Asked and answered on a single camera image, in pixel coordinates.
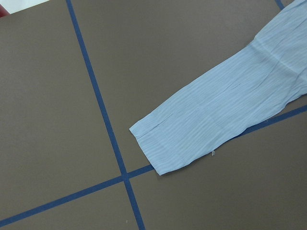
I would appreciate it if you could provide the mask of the light blue button-up shirt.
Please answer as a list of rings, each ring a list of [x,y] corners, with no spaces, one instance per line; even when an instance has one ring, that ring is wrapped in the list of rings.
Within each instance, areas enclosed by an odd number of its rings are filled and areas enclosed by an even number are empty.
[[[173,94],[130,132],[159,175],[209,154],[307,92],[307,3],[295,0],[242,50]]]

